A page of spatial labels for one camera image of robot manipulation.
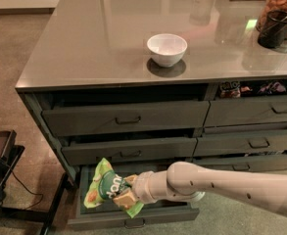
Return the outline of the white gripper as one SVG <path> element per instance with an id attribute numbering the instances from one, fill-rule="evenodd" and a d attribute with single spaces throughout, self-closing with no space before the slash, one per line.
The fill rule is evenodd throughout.
<path id="1" fill-rule="evenodd" d="M 129 175 L 125 182 L 132 186 L 113 198 L 113 202 L 124 210 L 132 208 L 138 200 L 143 204 L 154 204 L 167 197 L 167 173 L 147 171 Z"/>

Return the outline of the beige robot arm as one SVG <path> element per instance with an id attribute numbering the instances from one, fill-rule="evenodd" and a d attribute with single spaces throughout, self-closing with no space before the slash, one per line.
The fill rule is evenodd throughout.
<path id="1" fill-rule="evenodd" d="M 287 217 L 287 175 L 208 169 L 187 162 L 128 178 L 130 187 L 114 202 L 123 208 L 160 200 L 191 202 L 211 192 Z"/>

